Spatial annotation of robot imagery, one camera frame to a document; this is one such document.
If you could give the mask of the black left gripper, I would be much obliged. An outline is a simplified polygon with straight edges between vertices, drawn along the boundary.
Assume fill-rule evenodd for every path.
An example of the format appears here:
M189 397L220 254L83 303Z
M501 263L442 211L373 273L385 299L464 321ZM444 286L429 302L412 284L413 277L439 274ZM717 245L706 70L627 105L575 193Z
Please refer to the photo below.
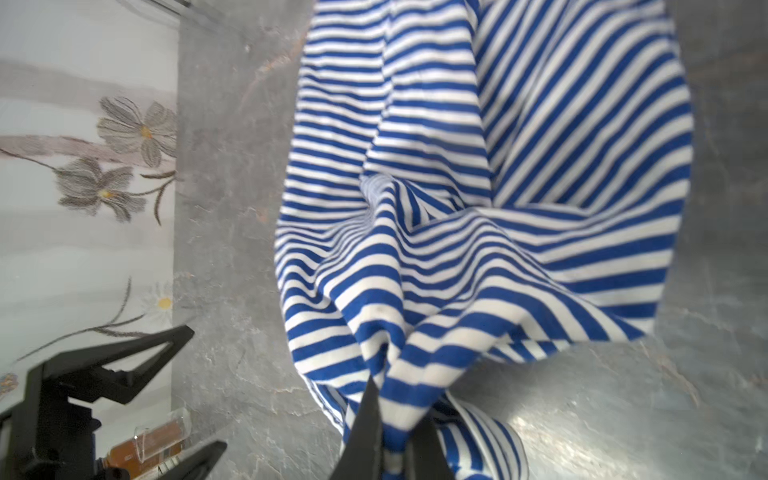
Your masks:
M96 457L92 409L72 399L126 405L194 337L179 326L133 340L60 353L29 372L24 399L1 415L3 479L127 479ZM217 440L156 468L157 480L205 480L228 444Z

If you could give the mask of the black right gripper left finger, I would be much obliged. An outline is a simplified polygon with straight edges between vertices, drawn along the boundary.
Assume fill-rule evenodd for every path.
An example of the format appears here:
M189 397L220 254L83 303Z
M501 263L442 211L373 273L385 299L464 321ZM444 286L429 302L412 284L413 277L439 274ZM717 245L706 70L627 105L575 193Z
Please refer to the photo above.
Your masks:
M379 389L370 378L348 441L330 480L380 480L383 474L382 437Z

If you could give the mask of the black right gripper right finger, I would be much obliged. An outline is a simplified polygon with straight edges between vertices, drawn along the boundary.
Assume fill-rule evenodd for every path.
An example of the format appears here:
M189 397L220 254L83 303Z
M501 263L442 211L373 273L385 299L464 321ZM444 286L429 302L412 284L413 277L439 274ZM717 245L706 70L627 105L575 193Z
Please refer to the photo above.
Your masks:
M407 480L454 480L434 421L425 416L413 430L405 451Z

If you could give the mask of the blue white striped tank top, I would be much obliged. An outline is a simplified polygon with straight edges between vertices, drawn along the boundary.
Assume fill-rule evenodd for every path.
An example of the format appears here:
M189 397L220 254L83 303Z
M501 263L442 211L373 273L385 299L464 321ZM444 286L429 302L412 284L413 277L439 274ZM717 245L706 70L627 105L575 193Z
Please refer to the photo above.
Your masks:
M654 325L693 161L662 1L318 1L275 232L292 360L343 436L368 384L376 479L430 419L456 479L524 479L505 422L456 399Z

